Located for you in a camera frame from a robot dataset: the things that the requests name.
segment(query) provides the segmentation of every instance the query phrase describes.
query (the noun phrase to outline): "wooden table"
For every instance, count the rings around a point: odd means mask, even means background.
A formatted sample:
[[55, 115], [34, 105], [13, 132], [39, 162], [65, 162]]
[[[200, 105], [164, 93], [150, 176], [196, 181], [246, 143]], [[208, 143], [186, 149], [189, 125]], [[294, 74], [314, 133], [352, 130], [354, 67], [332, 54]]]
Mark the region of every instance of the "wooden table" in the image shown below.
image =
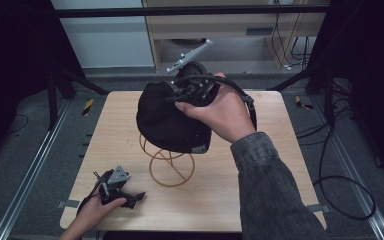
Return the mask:
[[[230, 144], [213, 134], [209, 151], [193, 155], [195, 172], [188, 182], [178, 187], [157, 184], [149, 172], [151, 157], [140, 147], [136, 126], [141, 93], [109, 94], [69, 199], [81, 201], [90, 193], [96, 181], [93, 172], [102, 174], [121, 165], [131, 176], [123, 190], [128, 193], [146, 192], [146, 197], [134, 209], [115, 210], [96, 229], [240, 232], [238, 171]], [[296, 179], [303, 202], [306, 205], [317, 204], [281, 94], [270, 91], [247, 93], [255, 100], [259, 131], [272, 138], [281, 159]], [[147, 148], [152, 153], [157, 150]], [[182, 161], [173, 161], [179, 164], [179, 169], [190, 170], [191, 161], [186, 157]], [[160, 177], [164, 176], [164, 180], [175, 178], [176, 174], [170, 172], [171, 167], [164, 160], [154, 164], [159, 165], [153, 171]], [[69, 226], [76, 211], [75, 208], [65, 208], [60, 221], [62, 228]], [[326, 226], [323, 215], [316, 215]]]

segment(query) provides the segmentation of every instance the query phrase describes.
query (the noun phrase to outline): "hat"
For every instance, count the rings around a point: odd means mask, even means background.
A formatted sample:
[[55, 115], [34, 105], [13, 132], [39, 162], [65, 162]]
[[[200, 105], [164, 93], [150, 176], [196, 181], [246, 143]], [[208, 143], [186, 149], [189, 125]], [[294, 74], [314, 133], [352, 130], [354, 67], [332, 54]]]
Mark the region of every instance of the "hat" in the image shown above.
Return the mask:
[[205, 153], [211, 129], [186, 116], [173, 102], [173, 89], [166, 82], [146, 85], [138, 102], [136, 123], [140, 133], [153, 145], [178, 153]]

